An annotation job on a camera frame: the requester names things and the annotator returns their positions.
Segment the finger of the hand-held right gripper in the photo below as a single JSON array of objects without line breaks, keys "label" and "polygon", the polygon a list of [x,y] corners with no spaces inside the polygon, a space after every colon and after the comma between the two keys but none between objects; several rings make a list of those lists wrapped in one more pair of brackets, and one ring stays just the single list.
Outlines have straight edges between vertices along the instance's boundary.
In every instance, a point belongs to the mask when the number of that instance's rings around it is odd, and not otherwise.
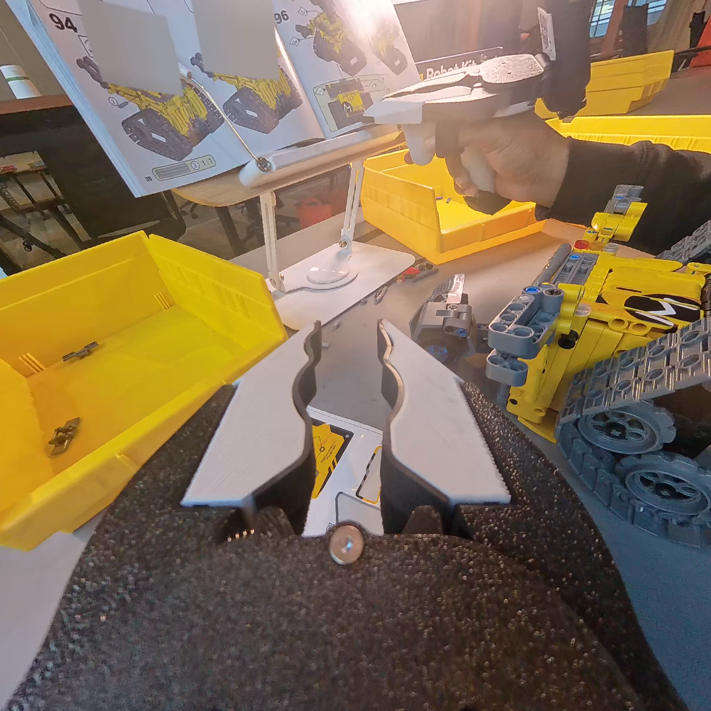
[{"label": "finger of the hand-held right gripper", "polygon": [[382,102],[471,102],[479,74],[443,74],[390,93]]},{"label": "finger of the hand-held right gripper", "polygon": [[428,121],[477,121],[490,116],[490,101],[468,98],[423,102],[416,97],[385,97],[364,113],[377,124],[415,125]]}]

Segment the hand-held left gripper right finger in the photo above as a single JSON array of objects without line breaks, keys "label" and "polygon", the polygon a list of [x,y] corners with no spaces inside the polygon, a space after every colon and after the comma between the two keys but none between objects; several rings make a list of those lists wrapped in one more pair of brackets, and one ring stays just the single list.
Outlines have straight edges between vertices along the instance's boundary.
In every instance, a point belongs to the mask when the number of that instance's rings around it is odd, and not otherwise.
[{"label": "hand-held left gripper right finger", "polygon": [[378,321],[381,391],[392,411],[383,439],[383,497],[438,505],[507,505],[511,493],[464,394],[464,382],[386,319]]}]

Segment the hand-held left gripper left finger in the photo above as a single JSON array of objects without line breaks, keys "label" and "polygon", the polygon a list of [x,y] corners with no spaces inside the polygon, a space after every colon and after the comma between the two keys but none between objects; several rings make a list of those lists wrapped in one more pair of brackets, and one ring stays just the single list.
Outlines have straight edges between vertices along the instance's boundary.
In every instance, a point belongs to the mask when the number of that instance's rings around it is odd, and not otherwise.
[{"label": "hand-held left gripper left finger", "polygon": [[315,321],[238,379],[183,506],[309,506],[316,464],[307,406],[321,347]]}]

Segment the white sticker sheet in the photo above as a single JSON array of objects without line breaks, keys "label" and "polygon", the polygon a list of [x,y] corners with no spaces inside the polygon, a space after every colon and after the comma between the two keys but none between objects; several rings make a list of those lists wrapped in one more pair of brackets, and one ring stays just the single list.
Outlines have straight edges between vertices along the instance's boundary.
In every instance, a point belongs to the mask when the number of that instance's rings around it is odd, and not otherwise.
[{"label": "white sticker sheet", "polygon": [[302,535],[315,537],[342,523],[383,534],[380,462],[383,433],[309,406],[316,478]]}]

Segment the yellow grey toy tracked vehicle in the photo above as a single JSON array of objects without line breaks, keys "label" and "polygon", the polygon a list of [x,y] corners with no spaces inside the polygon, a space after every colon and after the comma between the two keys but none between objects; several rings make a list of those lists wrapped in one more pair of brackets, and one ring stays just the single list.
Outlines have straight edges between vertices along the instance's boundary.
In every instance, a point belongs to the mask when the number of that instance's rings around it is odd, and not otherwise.
[{"label": "yellow grey toy tracked vehicle", "polygon": [[618,185],[493,318],[486,375],[619,518],[710,548],[710,224],[658,256],[618,256],[643,191]]}]

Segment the person's right forearm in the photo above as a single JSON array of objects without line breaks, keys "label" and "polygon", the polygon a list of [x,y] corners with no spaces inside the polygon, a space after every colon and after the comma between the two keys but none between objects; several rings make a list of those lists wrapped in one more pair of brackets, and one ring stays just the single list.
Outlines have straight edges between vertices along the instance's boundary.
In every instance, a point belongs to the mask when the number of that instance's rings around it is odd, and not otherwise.
[{"label": "person's right forearm", "polygon": [[570,154],[551,208],[538,219],[590,226],[619,185],[643,187],[646,208],[629,245],[659,254],[710,220],[710,154],[638,141],[629,146],[567,138]]}]

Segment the person's right hand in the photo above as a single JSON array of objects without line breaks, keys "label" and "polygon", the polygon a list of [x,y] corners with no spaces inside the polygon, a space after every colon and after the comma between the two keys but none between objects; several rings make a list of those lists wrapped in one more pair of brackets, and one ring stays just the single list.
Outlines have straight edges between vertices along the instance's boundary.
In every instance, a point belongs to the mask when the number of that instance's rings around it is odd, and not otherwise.
[{"label": "person's right hand", "polygon": [[533,111],[478,121],[458,131],[460,148],[480,152],[493,172],[486,192],[551,208],[570,160],[570,140]]}]

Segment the blue toy kit box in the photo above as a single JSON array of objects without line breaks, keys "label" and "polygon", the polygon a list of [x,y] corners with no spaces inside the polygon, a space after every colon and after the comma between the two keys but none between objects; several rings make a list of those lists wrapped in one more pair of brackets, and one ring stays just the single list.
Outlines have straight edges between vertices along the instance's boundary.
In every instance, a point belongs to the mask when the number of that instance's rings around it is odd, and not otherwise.
[{"label": "blue toy kit box", "polygon": [[494,46],[450,56],[420,60],[415,63],[415,66],[420,79],[425,81],[448,73],[458,72],[467,67],[477,66],[486,60],[502,56],[502,54],[503,47]]}]

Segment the grey toy motor block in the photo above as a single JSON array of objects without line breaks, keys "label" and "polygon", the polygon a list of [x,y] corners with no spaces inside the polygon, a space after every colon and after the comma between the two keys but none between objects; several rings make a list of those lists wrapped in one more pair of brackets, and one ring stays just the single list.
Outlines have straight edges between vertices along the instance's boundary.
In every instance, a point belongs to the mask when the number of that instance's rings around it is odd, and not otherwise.
[{"label": "grey toy motor block", "polygon": [[409,324],[413,342],[449,368],[478,345],[478,325],[465,280],[465,274],[457,273],[441,283]]}]

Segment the white book stand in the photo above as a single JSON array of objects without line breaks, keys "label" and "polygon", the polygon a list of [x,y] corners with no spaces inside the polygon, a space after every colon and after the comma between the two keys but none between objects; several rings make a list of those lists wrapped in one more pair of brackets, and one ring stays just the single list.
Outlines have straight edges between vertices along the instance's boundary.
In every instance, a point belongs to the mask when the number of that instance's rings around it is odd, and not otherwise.
[{"label": "white book stand", "polygon": [[[228,208],[251,198],[260,200],[267,285],[277,305],[295,294],[314,295],[314,305],[331,307],[341,298],[331,321],[413,263],[411,255],[353,242],[364,178],[365,159],[403,142],[396,126],[371,126],[304,147],[283,148],[268,158],[270,170],[252,160],[241,168],[173,189],[182,198],[211,208]],[[282,269],[277,253],[276,192],[295,183],[351,165],[346,211],[338,240],[327,248]]]}]

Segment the toy instruction booklet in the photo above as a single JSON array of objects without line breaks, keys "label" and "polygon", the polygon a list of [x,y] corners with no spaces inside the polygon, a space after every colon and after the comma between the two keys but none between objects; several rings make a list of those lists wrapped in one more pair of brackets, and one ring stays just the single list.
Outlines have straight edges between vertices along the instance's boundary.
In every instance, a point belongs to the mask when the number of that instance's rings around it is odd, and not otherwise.
[{"label": "toy instruction booklet", "polygon": [[137,197],[348,154],[420,78],[392,1],[7,5]]}]

